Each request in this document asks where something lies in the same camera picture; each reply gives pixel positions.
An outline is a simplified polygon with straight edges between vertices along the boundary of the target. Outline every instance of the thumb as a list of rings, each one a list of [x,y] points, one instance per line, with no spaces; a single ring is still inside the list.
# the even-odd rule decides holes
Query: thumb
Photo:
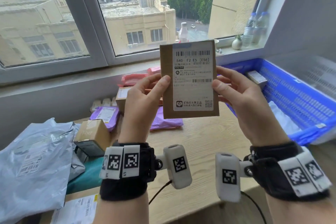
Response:
[[[170,83],[170,77],[165,75],[162,77],[153,87],[153,89],[148,93],[148,97],[153,100],[159,101],[163,93],[166,91]]]
[[[235,103],[238,99],[241,98],[241,94],[238,91],[219,80],[213,80],[212,87],[218,94],[225,97],[231,103]]]

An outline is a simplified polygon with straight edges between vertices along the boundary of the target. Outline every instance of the wrist-mounted device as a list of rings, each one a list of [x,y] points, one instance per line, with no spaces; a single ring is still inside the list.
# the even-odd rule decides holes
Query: wrist-mounted device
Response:
[[[272,197],[285,201],[317,201],[332,185],[306,147],[295,142],[250,147],[240,161],[230,153],[216,154],[216,190],[221,200],[240,200],[240,177],[253,177]]]
[[[167,169],[176,189],[192,182],[187,155],[182,145],[165,147],[155,156],[148,143],[115,142],[105,151],[99,177],[103,179],[100,196],[107,201],[131,200],[143,195],[147,183],[154,181],[156,171]]]

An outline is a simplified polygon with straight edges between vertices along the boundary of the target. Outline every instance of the hand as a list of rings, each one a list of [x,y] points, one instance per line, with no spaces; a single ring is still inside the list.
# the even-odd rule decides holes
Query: hand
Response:
[[[161,78],[161,74],[154,74],[140,80],[128,91],[119,143],[146,142],[160,98],[169,83],[168,75]],[[152,90],[146,95],[146,89]]]
[[[212,82],[212,87],[221,95],[221,102],[233,107],[239,126],[252,145],[277,145],[289,141],[258,85],[237,71],[220,66],[216,70],[221,75]]]

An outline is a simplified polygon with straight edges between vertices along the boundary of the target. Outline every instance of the blue plastic crate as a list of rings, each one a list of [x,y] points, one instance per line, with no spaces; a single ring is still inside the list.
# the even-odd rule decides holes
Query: blue plastic crate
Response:
[[[336,126],[336,102],[264,59],[252,59],[223,67],[242,74],[256,70],[268,83],[263,89],[267,102],[274,103],[302,131],[288,135],[300,145],[307,145]]]

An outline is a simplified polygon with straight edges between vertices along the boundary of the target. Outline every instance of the purple plastic bag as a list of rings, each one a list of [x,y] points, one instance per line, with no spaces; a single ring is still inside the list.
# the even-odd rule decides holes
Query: purple plastic bag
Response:
[[[159,107],[155,119],[150,127],[150,130],[162,129],[162,128],[175,128],[178,126],[183,126],[182,119],[164,119],[163,118],[163,107]]]
[[[103,120],[107,129],[111,132],[117,124],[119,108],[114,106],[100,106],[91,115],[91,120]]]

